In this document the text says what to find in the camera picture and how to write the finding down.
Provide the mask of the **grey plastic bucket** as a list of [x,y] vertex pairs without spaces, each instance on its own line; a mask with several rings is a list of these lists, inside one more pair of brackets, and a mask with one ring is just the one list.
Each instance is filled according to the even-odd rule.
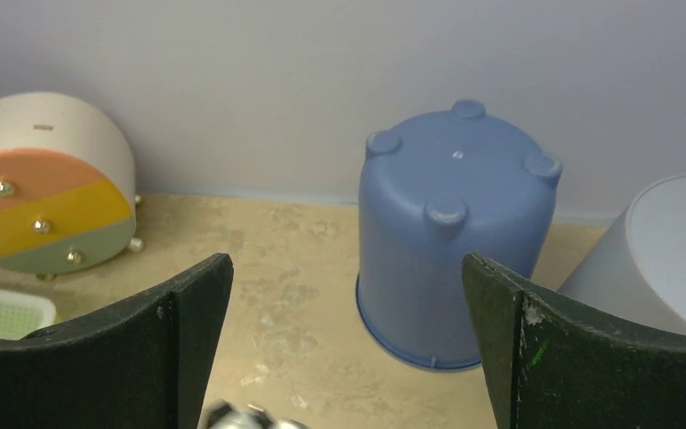
[[622,319],[686,335],[686,174],[644,189],[559,292]]

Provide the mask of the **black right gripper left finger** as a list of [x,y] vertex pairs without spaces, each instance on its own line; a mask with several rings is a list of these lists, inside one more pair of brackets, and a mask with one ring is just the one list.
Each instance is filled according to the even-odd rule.
[[89,314],[0,340],[0,428],[195,428],[233,263],[215,254]]

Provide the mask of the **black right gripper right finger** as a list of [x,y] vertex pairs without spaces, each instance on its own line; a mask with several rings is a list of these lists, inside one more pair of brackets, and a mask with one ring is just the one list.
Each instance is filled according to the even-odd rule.
[[686,335],[541,287],[478,254],[464,294],[499,428],[686,428]]

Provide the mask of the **white perforated plastic basket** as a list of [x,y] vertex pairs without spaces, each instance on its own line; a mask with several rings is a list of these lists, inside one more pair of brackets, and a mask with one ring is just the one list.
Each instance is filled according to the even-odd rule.
[[0,290],[0,340],[19,340],[54,324],[56,315],[50,299]]

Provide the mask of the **blue plastic bucket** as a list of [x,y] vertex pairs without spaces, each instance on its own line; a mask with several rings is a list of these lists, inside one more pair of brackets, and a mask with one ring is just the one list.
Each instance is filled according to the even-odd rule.
[[429,371],[479,365],[462,260],[477,252],[530,277],[563,170],[474,99],[371,134],[358,189],[356,304],[373,339]]

